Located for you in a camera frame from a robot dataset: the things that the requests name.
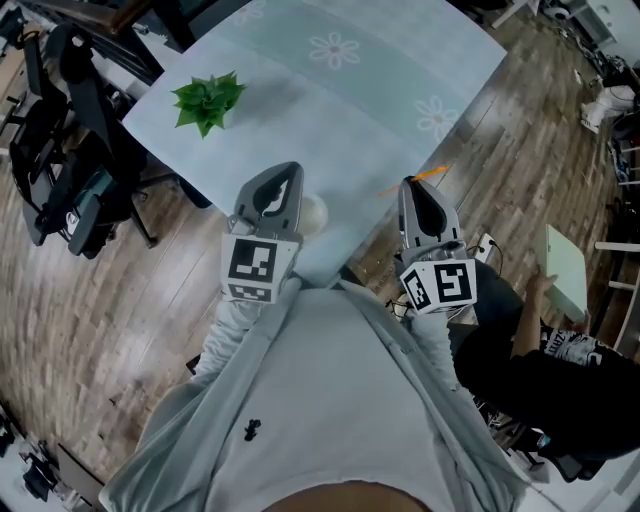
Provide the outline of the black office chair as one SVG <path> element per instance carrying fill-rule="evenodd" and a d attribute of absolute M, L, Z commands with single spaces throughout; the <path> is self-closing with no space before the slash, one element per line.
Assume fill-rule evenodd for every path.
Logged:
<path fill-rule="evenodd" d="M 107 85 L 92 62 L 90 35 L 72 24 L 50 34 L 47 52 L 66 83 L 58 89 L 37 72 L 38 100 L 9 144 L 14 182 L 34 215 L 39 235 L 61 235 L 75 256 L 95 258 L 118 225 L 131 221 L 153 248 L 134 205 L 154 180 L 141 177 L 146 156 L 117 115 Z"/>

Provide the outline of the green plant in white pot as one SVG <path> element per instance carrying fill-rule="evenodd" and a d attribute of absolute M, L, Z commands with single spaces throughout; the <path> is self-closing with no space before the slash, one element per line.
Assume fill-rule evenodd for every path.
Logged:
<path fill-rule="evenodd" d="M 194 124 L 202 138 L 213 128 L 225 129 L 225 115 L 246 88 L 237 81 L 235 71 L 208 79 L 193 77 L 189 84 L 172 91 L 177 98 L 174 106 L 179 110 L 175 127 Z"/>

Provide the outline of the white board panel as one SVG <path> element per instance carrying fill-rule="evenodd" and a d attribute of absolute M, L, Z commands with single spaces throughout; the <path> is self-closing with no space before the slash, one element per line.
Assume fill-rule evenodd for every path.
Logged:
<path fill-rule="evenodd" d="M 582 251 L 547 224 L 542 235 L 539 264 L 545 275 L 557 276 L 547 292 L 553 307 L 572 322 L 583 322 L 588 305 L 586 266 Z"/>

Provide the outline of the light blue floral tablecloth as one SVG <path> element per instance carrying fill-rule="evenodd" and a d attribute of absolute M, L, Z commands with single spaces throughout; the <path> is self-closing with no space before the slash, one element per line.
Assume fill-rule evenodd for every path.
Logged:
<path fill-rule="evenodd" d="M 126 116 L 129 133 L 225 214 L 287 161 L 328 223 L 298 256 L 330 281 L 385 216 L 505 57 L 447 0 L 251 0 L 182 54 Z M 247 88 L 202 138 L 175 127 L 173 90 L 232 71 Z"/>

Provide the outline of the person's right forearm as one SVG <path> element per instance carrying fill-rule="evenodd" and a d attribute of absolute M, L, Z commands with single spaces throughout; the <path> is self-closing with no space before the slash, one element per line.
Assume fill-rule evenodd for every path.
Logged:
<path fill-rule="evenodd" d="M 426 358 L 434 366 L 446 387 L 457 391 L 460 387 L 454 369 L 447 316 L 444 312 L 409 314 L 409 331 Z"/>

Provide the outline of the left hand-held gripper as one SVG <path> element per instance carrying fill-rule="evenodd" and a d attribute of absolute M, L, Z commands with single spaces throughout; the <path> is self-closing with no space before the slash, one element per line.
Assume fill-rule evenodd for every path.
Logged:
<path fill-rule="evenodd" d="M 232 298 L 276 302 L 302 245 L 303 183 L 302 166 L 285 162 L 242 186 L 222 237 L 221 285 Z"/>

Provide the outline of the white power strip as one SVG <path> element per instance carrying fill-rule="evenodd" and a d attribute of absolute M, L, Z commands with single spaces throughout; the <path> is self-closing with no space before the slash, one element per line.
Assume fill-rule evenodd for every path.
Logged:
<path fill-rule="evenodd" d="M 472 245 L 467 249 L 467 252 L 476 260 L 485 263 L 488 260 L 491 251 L 497 248 L 498 245 L 494 238 L 490 234 L 484 233 L 475 245 Z"/>

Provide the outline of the person's torso in gray clothing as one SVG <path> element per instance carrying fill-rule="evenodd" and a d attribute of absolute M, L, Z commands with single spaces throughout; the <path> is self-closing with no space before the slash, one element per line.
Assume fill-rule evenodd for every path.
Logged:
<path fill-rule="evenodd" d="M 351 283 L 294 291 L 268 350 L 160 400 L 107 512 L 516 512 L 524 476 L 409 318 Z"/>

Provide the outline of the white cup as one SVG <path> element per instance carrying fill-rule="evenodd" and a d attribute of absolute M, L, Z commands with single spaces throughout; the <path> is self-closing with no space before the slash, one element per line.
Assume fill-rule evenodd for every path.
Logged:
<path fill-rule="evenodd" d="M 312 238 L 322 232 L 328 223 L 328 209 L 317 195 L 304 196 L 301 201 L 297 231 L 305 238 Z"/>

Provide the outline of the person's left forearm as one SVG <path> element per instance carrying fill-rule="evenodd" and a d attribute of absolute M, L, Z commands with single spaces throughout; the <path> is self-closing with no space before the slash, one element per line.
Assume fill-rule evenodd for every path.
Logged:
<path fill-rule="evenodd" d="M 286 293 L 275 304 L 224 299 L 203 342 L 190 384 L 207 386 L 215 381 L 233 356 L 246 345 L 268 350 L 278 336 L 297 291 Z"/>

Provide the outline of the white wooden stool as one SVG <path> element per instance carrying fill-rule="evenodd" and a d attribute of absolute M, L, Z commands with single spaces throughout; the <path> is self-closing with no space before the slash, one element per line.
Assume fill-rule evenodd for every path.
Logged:
<path fill-rule="evenodd" d="M 596 315 L 593 332 L 603 342 L 634 358 L 640 349 L 640 243 L 595 243 L 612 256 L 613 269 Z"/>

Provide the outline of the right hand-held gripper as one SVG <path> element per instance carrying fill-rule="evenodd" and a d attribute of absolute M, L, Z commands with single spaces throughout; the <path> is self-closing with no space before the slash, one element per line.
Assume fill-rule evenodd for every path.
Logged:
<path fill-rule="evenodd" d="M 452 203 L 434 186 L 405 178 L 398 192 L 403 271 L 400 282 L 417 315 L 450 312 L 476 303 L 476 265 L 458 238 Z M 421 245 L 421 233 L 438 242 Z"/>

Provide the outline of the orange star stirrer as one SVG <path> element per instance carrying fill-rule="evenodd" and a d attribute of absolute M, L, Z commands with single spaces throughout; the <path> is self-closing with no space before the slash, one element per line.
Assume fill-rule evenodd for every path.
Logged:
<path fill-rule="evenodd" d="M 422 171 L 422 172 L 420 172 L 420 173 L 418 173 L 416 175 L 409 176 L 408 177 L 408 181 L 410 183 L 412 183 L 412 182 L 418 182 L 418 181 L 426 180 L 427 178 L 430 178 L 432 176 L 444 173 L 445 171 L 448 171 L 448 170 L 449 170 L 448 166 L 438 166 L 438 167 L 436 167 L 434 169 Z M 394 186 L 384 190 L 383 192 L 378 193 L 377 196 L 378 197 L 384 197 L 385 195 L 390 194 L 391 192 L 397 191 L 399 188 L 400 188 L 399 184 L 394 185 Z"/>

